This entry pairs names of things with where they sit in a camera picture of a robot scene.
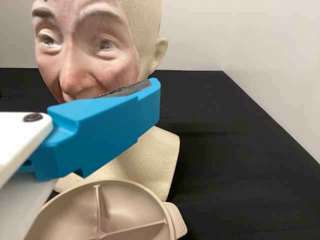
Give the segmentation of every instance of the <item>beige plate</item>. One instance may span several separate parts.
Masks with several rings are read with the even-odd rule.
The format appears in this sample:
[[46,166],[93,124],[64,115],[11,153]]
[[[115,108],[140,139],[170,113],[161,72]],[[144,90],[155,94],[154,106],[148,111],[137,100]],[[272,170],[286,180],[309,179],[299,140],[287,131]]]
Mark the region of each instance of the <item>beige plate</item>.
[[126,180],[89,182],[46,205],[26,240],[176,240],[187,233],[178,208]]

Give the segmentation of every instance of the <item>blue plastic part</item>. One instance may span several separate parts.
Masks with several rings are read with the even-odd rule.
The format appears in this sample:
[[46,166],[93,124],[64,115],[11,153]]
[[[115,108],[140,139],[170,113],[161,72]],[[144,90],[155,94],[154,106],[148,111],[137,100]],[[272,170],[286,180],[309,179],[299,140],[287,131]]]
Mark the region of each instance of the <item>blue plastic part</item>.
[[160,89],[151,86],[129,96],[74,100],[49,107],[54,128],[18,172],[39,181],[74,172],[87,177],[134,145],[160,117]]

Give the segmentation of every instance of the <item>nose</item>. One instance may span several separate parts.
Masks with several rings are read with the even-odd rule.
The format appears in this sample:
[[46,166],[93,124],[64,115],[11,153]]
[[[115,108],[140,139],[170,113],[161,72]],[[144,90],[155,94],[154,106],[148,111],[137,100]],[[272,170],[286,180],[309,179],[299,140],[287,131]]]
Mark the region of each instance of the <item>nose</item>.
[[96,80],[90,70],[89,56],[76,46],[69,46],[62,53],[59,83],[62,91],[74,97],[79,92],[92,88]]

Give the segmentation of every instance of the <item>mannequin bust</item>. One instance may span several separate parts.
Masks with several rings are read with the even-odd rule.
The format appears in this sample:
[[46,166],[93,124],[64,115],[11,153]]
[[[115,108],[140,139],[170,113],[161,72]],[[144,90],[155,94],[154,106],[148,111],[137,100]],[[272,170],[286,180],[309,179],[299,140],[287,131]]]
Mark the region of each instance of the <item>mannequin bust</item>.
[[[58,102],[94,98],[147,79],[168,49],[167,39],[159,37],[161,5],[161,0],[33,0],[36,62]],[[55,190],[124,179],[165,201],[179,147],[178,136],[153,127],[86,179],[71,173]]]

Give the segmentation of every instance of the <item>mannequin head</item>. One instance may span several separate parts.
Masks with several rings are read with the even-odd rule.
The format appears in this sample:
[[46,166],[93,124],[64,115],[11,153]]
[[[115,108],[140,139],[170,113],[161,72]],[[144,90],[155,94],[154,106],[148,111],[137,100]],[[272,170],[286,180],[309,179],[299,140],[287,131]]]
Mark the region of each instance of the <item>mannequin head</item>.
[[145,80],[164,57],[161,0],[33,0],[36,62],[60,103]]

